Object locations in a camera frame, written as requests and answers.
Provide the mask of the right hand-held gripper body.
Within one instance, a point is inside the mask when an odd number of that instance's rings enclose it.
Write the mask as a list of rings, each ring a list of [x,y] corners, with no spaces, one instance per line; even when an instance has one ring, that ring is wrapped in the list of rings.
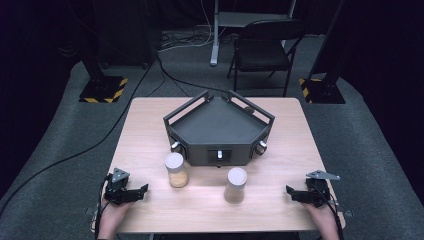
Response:
[[[322,170],[315,170],[308,173],[306,179],[306,186],[308,188],[307,202],[315,207],[333,203],[328,181],[339,179],[339,175],[330,174]]]

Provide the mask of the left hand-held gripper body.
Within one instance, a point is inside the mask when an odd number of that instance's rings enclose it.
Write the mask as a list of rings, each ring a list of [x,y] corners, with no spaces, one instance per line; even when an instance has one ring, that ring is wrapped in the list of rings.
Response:
[[[132,202],[131,193],[126,189],[130,174],[122,169],[115,168],[107,176],[104,198],[113,204]]]

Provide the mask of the person's left hand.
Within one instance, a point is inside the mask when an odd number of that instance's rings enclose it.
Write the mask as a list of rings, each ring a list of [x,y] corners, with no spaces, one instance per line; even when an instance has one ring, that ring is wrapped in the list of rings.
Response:
[[[125,219],[127,212],[134,205],[133,202],[119,206],[110,204],[106,199],[102,199],[102,216],[99,223],[97,240],[114,240],[118,228]]]

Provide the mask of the person's right hand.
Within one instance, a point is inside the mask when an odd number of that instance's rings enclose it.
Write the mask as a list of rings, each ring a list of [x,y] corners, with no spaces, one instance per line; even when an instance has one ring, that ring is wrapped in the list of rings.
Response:
[[[302,203],[302,206],[310,214],[323,240],[340,240],[336,220],[329,206],[316,208],[314,205],[307,203]]]

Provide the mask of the glass jar with orange powder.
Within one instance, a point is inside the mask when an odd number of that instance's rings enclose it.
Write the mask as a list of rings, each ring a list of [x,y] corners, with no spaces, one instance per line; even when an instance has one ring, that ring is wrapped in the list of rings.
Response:
[[[185,170],[184,158],[180,153],[170,153],[165,158],[165,166],[168,171],[169,183],[174,188],[184,187],[189,176]]]

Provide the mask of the glass jar with beige powder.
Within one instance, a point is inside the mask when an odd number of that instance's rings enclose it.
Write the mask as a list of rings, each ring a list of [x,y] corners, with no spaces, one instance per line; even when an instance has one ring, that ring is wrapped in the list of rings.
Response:
[[[247,182],[247,173],[240,167],[234,167],[227,174],[227,185],[224,198],[229,203],[240,203],[244,199],[244,189]]]

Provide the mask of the dark grey corner shelf rack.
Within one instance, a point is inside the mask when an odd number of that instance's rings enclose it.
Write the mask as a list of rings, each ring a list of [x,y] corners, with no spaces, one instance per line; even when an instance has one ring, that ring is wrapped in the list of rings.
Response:
[[[207,91],[163,118],[170,150],[192,166],[245,166],[267,150],[274,116],[230,90]]]

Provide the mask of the black stand with striped base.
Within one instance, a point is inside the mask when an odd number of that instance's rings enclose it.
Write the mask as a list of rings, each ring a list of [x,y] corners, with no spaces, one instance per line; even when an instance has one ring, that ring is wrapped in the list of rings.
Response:
[[[302,87],[302,93],[305,101],[309,104],[344,104],[345,100],[337,87],[337,80],[339,78],[340,64],[335,62],[330,66],[322,79],[313,79],[312,76],[317,74],[317,68],[322,56],[325,53],[325,48],[331,37],[333,29],[339,18],[340,12],[343,8],[345,0],[340,0],[335,15],[331,21],[330,27],[327,31],[323,45],[321,46],[317,58],[309,72],[306,79],[300,79],[299,83]]]
[[[128,79],[122,76],[107,76],[102,72],[84,33],[81,36],[80,56],[89,80],[79,100],[87,103],[116,102],[122,95]]]

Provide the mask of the black folding chair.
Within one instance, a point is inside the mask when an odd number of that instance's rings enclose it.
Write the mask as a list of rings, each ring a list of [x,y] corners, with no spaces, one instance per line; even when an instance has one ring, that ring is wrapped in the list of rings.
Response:
[[[227,73],[234,73],[233,90],[281,89],[287,94],[298,44],[306,34],[299,19],[259,20],[247,24],[234,42]],[[241,86],[238,73],[269,72],[263,81]]]

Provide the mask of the black equipment cabinet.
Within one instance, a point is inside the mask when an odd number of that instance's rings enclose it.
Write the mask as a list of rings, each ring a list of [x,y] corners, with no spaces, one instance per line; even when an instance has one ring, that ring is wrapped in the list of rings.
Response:
[[[162,29],[156,0],[94,0],[98,61],[147,68],[156,58]]]

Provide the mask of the white metal desk frame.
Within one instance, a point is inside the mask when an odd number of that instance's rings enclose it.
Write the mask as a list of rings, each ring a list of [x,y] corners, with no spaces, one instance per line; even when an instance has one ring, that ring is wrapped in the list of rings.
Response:
[[[219,0],[214,3],[214,21],[213,21],[213,45],[210,57],[210,65],[215,67],[218,64],[219,56],[219,28],[232,27],[241,28],[247,24],[259,20],[282,20],[293,16],[297,0],[290,0],[288,12],[285,14],[268,13],[241,13],[235,10],[223,12],[219,10]]]

